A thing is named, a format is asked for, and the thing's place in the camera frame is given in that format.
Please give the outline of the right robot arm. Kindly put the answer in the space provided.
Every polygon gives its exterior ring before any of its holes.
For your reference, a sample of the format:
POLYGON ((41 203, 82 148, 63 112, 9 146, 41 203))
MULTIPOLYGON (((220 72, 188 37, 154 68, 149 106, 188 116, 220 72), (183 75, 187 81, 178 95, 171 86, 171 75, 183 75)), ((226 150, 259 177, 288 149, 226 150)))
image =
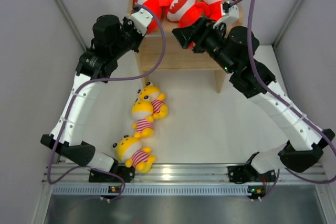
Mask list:
POLYGON ((235 26, 227 33, 224 23, 201 17, 190 26, 174 28, 172 34, 182 48, 207 53, 230 74, 233 87, 259 106, 287 137, 278 148, 256 152, 248 159, 243 165, 247 178, 258 180, 280 168, 302 173, 320 160, 335 133, 310 122, 286 96, 276 76, 254 59, 259 40, 247 27, 235 26))

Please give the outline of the yellow striped plush bottom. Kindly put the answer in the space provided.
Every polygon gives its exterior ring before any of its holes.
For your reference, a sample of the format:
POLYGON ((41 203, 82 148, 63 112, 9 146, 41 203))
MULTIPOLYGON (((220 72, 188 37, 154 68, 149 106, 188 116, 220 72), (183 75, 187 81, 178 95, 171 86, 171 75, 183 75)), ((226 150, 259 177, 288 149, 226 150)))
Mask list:
POLYGON ((156 161, 152 148, 143 146, 141 140, 134 136, 125 135, 112 144, 112 149, 127 168, 133 167, 139 173, 148 173, 156 161))

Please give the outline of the yellow striped plush top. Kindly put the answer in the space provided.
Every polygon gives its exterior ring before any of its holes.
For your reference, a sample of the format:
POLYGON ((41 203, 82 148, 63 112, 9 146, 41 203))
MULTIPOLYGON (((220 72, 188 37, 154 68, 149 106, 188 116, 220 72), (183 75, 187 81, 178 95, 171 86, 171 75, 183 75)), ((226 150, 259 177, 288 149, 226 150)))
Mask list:
POLYGON ((137 90, 137 95, 140 100, 148 100, 153 106, 154 119, 163 119, 167 117, 169 108, 165 103, 165 94, 161 92, 159 87, 152 82, 148 82, 145 87, 137 90))

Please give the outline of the yellow striped plush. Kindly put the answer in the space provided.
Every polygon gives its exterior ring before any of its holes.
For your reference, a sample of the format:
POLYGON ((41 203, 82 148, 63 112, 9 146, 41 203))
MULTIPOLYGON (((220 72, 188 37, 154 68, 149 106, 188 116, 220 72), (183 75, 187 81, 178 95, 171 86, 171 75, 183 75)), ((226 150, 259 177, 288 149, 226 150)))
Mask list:
POLYGON ((132 125, 134 137, 145 138, 153 136, 155 130, 152 103, 150 101, 136 99, 131 113, 135 119, 135 123, 132 125))
POLYGON ((169 108, 165 103, 165 94, 161 92, 159 87, 152 82, 148 82, 145 87, 137 90, 137 95, 140 100, 148 100, 153 106, 154 119, 163 119, 167 117, 169 108))
POLYGON ((139 173, 148 173, 156 161, 152 148, 143 146, 141 140, 134 136, 125 135, 112 144, 112 149, 127 168, 133 167, 139 173))

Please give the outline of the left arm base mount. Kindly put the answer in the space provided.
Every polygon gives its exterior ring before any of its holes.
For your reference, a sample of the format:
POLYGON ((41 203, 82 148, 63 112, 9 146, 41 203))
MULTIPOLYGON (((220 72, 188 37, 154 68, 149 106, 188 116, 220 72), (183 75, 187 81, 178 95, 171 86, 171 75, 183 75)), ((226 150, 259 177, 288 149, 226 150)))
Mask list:
POLYGON ((118 166, 112 172, 103 172, 97 169, 91 169, 88 181, 90 183, 119 183, 120 179, 130 183, 135 177, 135 169, 127 168, 124 165, 118 166))

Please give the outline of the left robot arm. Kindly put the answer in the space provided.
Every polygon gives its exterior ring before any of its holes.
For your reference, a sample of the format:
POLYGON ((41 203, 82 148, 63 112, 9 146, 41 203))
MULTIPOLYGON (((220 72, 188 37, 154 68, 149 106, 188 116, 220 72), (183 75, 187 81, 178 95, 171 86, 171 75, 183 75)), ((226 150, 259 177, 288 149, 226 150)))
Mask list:
POLYGON ((137 51, 152 15, 141 10, 124 17, 103 15, 94 23, 91 47, 79 58, 74 83, 66 106, 53 130, 40 142, 79 166, 99 169, 108 182, 117 179, 118 162, 83 141, 90 111, 107 79, 118 66, 118 59, 130 50, 137 51))

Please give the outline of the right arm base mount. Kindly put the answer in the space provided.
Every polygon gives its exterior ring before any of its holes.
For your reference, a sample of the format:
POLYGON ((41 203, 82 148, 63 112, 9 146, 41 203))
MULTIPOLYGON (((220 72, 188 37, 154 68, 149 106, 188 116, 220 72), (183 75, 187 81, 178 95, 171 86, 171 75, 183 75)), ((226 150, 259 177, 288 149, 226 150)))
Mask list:
POLYGON ((276 172, 258 173, 251 165, 228 166, 228 178, 231 183, 244 184, 249 182, 274 182, 276 172))

